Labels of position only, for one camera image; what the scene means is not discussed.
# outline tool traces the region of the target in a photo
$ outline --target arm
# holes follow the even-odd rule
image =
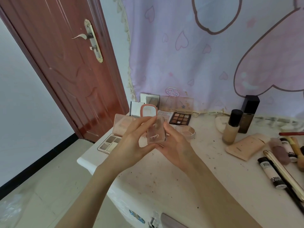
[[[157,149],[190,178],[214,227],[261,228],[196,155],[184,136],[168,123],[164,127],[170,136]]]
[[[99,165],[80,196],[56,225],[56,228],[93,227],[101,204],[119,173],[135,165],[156,145],[139,147],[138,140],[156,117],[142,117],[131,123],[118,145]]]

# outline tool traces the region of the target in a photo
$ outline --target gold door plate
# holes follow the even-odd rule
[[[85,19],[85,27],[88,33],[88,38],[90,39],[91,45],[90,46],[90,50],[93,50],[96,56],[97,61],[99,61],[100,63],[103,62],[103,58],[101,55],[101,51],[92,27],[91,22],[88,19]]]

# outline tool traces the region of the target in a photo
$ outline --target cartoon character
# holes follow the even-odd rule
[[[294,0],[294,10],[241,58],[234,74],[234,90],[239,96],[261,95],[271,87],[288,92],[304,90],[304,9],[299,1]]]
[[[196,24],[211,35],[224,32],[237,19],[242,0],[192,0]]]
[[[179,96],[179,91],[175,87],[168,87],[168,88],[166,88],[165,92],[168,96],[171,96],[171,97],[178,97]]]

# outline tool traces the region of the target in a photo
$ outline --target door panel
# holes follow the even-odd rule
[[[0,0],[0,5],[83,137],[97,141],[113,126],[115,114],[129,108],[120,77],[110,73],[104,35],[96,32],[98,17],[87,0]],[[89,39],[71,39],[86,34],[85,19],[93,25],[103,63],[89,49]]]

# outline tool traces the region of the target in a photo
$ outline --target baseboard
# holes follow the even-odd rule
[[[13,177],[7,183],[0,187],[0,200],[3,199],[6,195],[24,183],[29,177],[31,177],[34,173],[48,164],[53,158],[55,158],[58,154],[72,145],[75,141],[78,140],[77,135],[74,133],[69,136],[66,140],[61,142],[59,145],[54,147],[51,151],[47,152],[29,167],[24,169],[21,173]]]

